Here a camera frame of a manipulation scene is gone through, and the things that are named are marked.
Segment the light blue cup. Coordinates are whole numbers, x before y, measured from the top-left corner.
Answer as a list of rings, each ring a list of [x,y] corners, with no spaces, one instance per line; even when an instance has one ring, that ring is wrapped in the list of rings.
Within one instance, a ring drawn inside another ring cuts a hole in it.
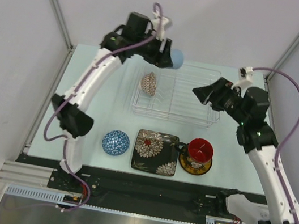
[[[171,60],[172,60],[172,66],[170,67],[171,69],[179,69],[184,62],[184,55],[182,51],[179,49],[172,49],[171,50]]]

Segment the beige patterned bowl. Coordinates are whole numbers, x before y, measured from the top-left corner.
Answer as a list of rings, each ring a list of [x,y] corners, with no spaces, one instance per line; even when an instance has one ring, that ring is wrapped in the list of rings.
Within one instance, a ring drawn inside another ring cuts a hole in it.
[[[157,87],[156,80],[157,79],[156,79],[155,73],[151,72],[151,73],[145,74],[139,82],[139,87],[145,94],[153,97],[153,96],[155,96],[155,93],[156,93],[156,87]]]

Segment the clear wire dish rack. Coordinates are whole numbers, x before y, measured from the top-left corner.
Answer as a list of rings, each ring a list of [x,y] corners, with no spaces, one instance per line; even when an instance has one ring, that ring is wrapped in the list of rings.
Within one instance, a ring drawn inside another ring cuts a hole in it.
[[[157,79],[153,97],[139,87],[141,78],[151,72],[155,73]],[[220,114],[209,105],[201,104],[192,89],[208,86],[221,75],[218,70],[193,65],[183,65],[178,70],[152,66],[140,68],[130,102],[132,109],[137,115],[209,128],[219,122]]]

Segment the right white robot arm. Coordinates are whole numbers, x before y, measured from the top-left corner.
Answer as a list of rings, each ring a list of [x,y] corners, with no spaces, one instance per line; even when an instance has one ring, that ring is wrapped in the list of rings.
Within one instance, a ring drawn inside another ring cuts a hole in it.
[[[268,93],[249,87],[241,95],[241,89],[232,85],[227,79],[219,78],[192,91],[202,104],[210,104],[215,111],[225,111],[238,123],[237,141],[256,169],[269,213],[264,214],[235,189],[215,202],[215,211],[221,217],[233,214],[246,224],[299,224],[299,203],[276,156],[275,133],[265,121],[270,106]]]

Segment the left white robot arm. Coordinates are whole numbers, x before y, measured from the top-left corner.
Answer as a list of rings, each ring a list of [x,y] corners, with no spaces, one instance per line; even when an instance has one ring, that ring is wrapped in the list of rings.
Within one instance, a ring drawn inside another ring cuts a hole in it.
[[[101,86],[123,63],[134,55],[160,68],[172,68],[172,41],[165,31],[172,25],[168,17],[155,14],[150,19],[132,12],[127,22],[104,36],[94,59],[76,83],[63,95],[54,94],[53,119],[58,119],[64,139],[60,166],[65,171],[61,183],[69,191],[80,187],[82,149],[78,141],[92,129],[94,120],[86,114]]]

